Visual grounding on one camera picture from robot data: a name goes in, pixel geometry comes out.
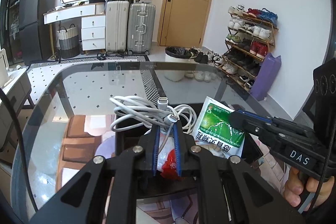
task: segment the black refrigerator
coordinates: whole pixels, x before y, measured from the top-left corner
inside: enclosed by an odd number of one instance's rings
[[[55,0],[20,0],[19,30],[22,58],[26,66],[51,55],[49,25],[43,14],[55,8]]]

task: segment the white dresser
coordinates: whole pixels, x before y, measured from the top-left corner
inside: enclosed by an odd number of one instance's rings
[[[105,49],[105,15],[82,17],[83,51]]]

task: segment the red sneaker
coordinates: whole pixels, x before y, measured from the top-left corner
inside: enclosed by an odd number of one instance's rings
[[[257,41],[253,41],[251,44],[250,53],[252,53],[253,55],[257,55],[260,47],[262,47],[260,43],[258,43]]]
[[[261,58],[261,59],[264,59],[266,54],[268,53],[268,48],[266,45],[262,45],[259,50],[258,50],[258,53],[257,53],[257,57]]]
[[[258,9],[248,9],[247,13],[249,17],[257,18],[257,15],[260,15],[262,11]]]

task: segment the medicine packet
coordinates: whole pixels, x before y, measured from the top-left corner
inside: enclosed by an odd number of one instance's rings
[[[226,158],[232,155],[241,157],[245,133],[231,127],[228,118],[233,111],[220,102],[206,97],[192,132],[196,144],[212,143],[223,151]]]

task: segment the silver suitcase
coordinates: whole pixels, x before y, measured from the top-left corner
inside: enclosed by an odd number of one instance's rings
[[[128,54],[149,54],[151,49],[155,5],[149,3],[133,3],[129,9],[127,50]]]

